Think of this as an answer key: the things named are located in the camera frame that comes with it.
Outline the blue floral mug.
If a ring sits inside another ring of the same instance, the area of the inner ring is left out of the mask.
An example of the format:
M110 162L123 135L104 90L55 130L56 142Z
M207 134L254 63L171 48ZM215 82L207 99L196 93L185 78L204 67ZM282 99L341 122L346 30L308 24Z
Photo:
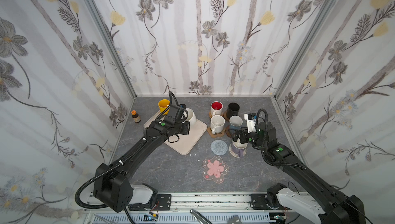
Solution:
M243 124L240 116L232 116L229 118L229 130L239 130Z

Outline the lavender mug white inside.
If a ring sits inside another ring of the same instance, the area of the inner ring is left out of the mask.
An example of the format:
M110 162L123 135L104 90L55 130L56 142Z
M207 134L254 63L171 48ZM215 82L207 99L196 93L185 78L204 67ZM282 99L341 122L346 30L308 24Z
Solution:
M240 142L232 142L229 146L229 152L236 158L243 158L246 155L247 146L247 143L242 144Z

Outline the yellow mug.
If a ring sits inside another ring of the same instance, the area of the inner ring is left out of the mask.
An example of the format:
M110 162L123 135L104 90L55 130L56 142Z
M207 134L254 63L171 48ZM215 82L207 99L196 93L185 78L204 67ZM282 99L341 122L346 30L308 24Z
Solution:
M159 110L160 112L164 112L168 106L170 105L170 101L168 99L162 99L159 101L158 106L159 106Z

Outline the cork paw print coaster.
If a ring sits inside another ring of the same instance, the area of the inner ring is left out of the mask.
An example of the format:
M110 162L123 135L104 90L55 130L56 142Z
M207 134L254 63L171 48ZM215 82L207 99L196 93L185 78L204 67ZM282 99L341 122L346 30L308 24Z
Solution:
M223 129L221 132L219 133L212 133L212 130L210 127L207 128L207 132L208 134L212 137L212 138L220 138L223 137L225 135L225 129Z

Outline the white mug with handle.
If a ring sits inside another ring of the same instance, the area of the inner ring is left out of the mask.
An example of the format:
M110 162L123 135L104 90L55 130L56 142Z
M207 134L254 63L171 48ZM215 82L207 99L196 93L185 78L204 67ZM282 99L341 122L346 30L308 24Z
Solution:
M186 114L186 121L190 123L190 126L194 126L196 123L196 115L194 114L194 111L191 108L186 108Z

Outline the grey round coaster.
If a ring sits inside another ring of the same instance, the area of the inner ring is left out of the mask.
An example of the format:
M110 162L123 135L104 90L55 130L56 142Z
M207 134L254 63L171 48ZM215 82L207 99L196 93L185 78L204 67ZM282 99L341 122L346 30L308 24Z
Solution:
M223 156L228 151L228 145L223 140L215 140L210 145L211 151L218 156Z

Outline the speckled white mug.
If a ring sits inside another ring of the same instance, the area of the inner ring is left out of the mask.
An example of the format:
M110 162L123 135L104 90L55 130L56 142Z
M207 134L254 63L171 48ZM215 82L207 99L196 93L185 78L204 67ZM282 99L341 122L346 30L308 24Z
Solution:
M215 122L213 123L210 121L210 128L212 130L212 133L219 133L224 129L225 122L220 123L220 122Z

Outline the black mug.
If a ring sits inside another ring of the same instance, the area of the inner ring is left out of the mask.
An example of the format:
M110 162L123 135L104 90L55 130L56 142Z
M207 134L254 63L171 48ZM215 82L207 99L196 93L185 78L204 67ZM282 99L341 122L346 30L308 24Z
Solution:
M237 103L229 103L227 107L227 116L230 118L232 116L237 116L240 110L240 106Z

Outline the beige serving tray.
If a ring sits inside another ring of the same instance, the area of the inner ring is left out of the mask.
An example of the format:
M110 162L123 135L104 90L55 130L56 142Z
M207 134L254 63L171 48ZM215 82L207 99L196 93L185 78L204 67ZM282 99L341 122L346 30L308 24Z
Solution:
M168 142L167 140L165 141L165 144L167 146L169 146L181 155L189 154L189 152L197 144L199 139L207 130L207 125L197 119L196 115L194 115L192 120L195 120L195 123L191 125L189 135L179 135L179 140L177 140L176 136L172 136L170 137L170 142Z

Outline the woven rattan round coaster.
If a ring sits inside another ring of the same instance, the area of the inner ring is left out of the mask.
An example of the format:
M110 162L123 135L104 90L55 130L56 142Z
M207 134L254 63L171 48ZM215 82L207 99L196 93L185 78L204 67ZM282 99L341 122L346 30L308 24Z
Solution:
M223 118L222 115L212 115L211 113L209 113L209 117L210 117L210 119L211 119L211 121L213 123L215 123L215 122L220 122L220 123L225 122L225 119Z

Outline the white mug red inside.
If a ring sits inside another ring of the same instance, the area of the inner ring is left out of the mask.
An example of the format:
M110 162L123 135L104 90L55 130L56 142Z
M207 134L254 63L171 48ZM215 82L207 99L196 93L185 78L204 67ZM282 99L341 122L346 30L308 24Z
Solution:
M210 106L210 117L216 116L216 115L222 115L223 113L223 104L219 101L214 101L211 103Z

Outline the pink flower coaster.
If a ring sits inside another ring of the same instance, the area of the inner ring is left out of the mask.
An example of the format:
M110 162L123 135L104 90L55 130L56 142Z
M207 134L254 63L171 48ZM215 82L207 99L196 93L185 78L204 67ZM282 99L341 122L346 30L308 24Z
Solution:
M202 173L205 180L212 180L217 184L225 181L225 176L229 173L229 166L223 162L220 156L203 161L204 171Z

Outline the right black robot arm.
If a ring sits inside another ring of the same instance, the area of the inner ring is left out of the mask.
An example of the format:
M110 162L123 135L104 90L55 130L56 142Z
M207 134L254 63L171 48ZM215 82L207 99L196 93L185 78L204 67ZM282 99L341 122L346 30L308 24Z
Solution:
M363 202L355 195L347 196L309 169L290 148L277 141L270 122L259 123L252 132L246 127L231 129L230 134L235 142L249 143L259 150L265 163L292 177L313 198L305 198L277 183L266 191L264 203L268 208L291 209L315 224L364 224L368 221Z

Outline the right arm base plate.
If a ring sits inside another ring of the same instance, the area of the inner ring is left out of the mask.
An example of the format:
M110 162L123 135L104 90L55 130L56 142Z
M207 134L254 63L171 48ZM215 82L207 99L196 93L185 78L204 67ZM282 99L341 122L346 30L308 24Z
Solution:
M285 211L289 208L284 207L280 204L277 196L274 194L266 193L254 193L250 195L250 207L253 210L274 210L274 211Z

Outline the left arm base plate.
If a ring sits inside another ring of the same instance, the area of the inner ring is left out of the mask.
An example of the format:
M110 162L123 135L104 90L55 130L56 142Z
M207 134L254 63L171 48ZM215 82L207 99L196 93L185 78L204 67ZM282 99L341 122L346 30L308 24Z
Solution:
M129 211L169 211L171 207L171 194L157 194L148 203L135 203L128 205Z

